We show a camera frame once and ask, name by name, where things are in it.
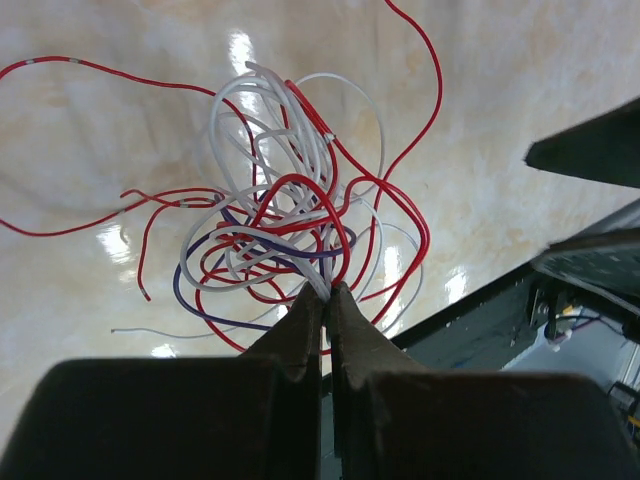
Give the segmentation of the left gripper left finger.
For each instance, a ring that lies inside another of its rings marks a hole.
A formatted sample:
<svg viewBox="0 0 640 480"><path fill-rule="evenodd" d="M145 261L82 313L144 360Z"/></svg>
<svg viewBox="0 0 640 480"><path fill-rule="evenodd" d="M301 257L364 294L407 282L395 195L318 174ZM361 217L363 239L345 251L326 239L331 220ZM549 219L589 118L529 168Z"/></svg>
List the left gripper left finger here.
<svg viewBox="0 0 640 480"><path fill-rule="evenodd" d="M314 479L323 304L304 287L236 357L64 361L41 379L5 479Z"/></svg>

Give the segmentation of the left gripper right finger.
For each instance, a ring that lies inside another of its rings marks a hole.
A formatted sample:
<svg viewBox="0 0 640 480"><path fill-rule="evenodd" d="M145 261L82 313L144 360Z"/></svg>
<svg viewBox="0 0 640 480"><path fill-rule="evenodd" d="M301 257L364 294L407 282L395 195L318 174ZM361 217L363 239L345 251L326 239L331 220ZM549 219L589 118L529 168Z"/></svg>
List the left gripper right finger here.
<svg viewBox="0 0 640 480"><path fill-rule="evenodd" d="M345 284L327 303L334 451L345 479L635 479L605 393L575 374L432 370Z"/></svg>

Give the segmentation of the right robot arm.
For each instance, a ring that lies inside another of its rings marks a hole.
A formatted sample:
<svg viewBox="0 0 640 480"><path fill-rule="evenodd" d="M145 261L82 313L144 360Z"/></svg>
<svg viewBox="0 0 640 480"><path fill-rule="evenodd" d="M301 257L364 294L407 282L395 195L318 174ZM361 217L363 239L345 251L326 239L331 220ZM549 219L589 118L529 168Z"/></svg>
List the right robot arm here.
<svg viewBox="0 0 640 480"><path fill-rule="evenodd" d="M639 100L531 145L524 162L542 171L637 188Z"/></svg>

